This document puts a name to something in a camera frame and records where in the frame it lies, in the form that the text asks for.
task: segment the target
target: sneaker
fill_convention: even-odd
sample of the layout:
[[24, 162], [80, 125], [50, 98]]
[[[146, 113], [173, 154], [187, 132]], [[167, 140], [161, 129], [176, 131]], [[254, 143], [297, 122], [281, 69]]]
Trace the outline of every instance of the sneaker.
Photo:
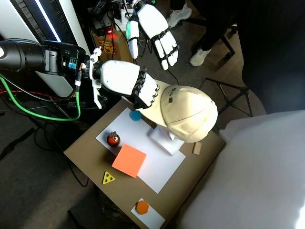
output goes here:
[[192, 14], [192, 9], [188, 8], [186, 4], [183, 6], [183, 10], [179, 13], [173, 10], [171, 15], [166, 19], [168, 27], [175, 27], [179, 21], [188, 19]]
[[190, 64], [194, 67], [200, 66], [204, 63], [204, 60], [206, 56], [210, 53], [212, 49], [208, 51], [203, 51], [202, 49], [199, 49], [191, 58], [190, 58]]

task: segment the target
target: orange sticky note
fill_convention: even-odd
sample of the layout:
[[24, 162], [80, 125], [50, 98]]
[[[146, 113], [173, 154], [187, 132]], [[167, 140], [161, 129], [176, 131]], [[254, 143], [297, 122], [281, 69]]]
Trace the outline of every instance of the orange sticky note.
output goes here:
[[145, 153], [124, 144], [113, 162], [112, 167], [132, 177], [137, 177], [145, 157]]

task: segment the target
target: cap brim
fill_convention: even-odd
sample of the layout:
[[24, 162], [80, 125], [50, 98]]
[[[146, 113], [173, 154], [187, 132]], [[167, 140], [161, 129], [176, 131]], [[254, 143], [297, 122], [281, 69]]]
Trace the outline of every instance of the cap brim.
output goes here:
[[165, 121], [162, 116], [161, 112], [161, 96], [166, 88], [168, 88], [169, 84], [164, 83], [162, 81], [156, 80], [157, 84], [159, 85], [160, 89], [158, 92], [157, 97], [155, 97], [154, 102], [151, 107], [140, 110], [141, 114], [144, 115], [146, 118], [152, 120], [154, 123], [166, 127]]

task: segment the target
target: concrete floor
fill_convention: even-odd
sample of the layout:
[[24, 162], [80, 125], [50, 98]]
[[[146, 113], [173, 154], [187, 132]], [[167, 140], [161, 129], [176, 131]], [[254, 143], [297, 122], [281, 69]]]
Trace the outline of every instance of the concrete floor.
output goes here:
[[[169, 14], [169, 1], [158, 1], [158, 8], [165, 16]], [[236, 49], [236, 54], [229, 60], [223, 57], [228, 53], [226, 46], [219, 41], [200, 67], [192, 67], [188, 60], [191, 56], [191, 46], [204, 34], [205, 27], [183, 22], [173, 29], [173, 35], [180, 45], [178, 63], [171, 72], [177, 77], [180, 85], [199, 88], [216, 102], [218, 107], [224, 105], [223, 96], [216, 84], [204, 82], [205, 77], [243, 86], [243, 58], [238, 34], [230, 38]], [[147, 68], [155, 79], [175, 84], [175, 80], [161, 69], [158, 59], [150, 54], [148, 49], [142, 58], [137, 59], [141, 67]], [[229, 98], [238, 92], [224, 87]], [[254, 115], [264, 114], [264, 108], [257, 97], [250, 92], [250, 100]], [[246, 109], [244, 98], [236, 104]], [[0, 109], [7, 109], [2, 102]], [[229, 108], [217, 121], [219, 128], [234, 119], [244, 118], [245, 114]], [[28, 118], [13, 112], [0, 117], [0, 152], [12, 140], [20, 137], [30, 128], [36, 128]], [[114, 228], [105, 218], [97, 204], [90, 182], [82, 188], [72, 176], [62, 155], [39, 149], [33, 142], [33, 137], [18, 144], [13, 152], [0, 161], [0, 228], [1, 229], [63, 229], [75, 228], [67, 215], [67, 210], [75, 209], [78, 219], [87, 229]], [[77, 171], [82, 181], [85, 176]]]

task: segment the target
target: yellow triangle with holes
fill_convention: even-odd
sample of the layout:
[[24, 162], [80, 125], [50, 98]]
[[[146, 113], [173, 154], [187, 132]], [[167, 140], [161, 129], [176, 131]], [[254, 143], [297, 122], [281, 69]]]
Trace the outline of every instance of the yellow triangle with holes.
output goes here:
[[104, 178], [103, 178], [103, 185], [108, 184], [112, 181], [115, 181], [115, 178], [110, 173], [105, 171]]

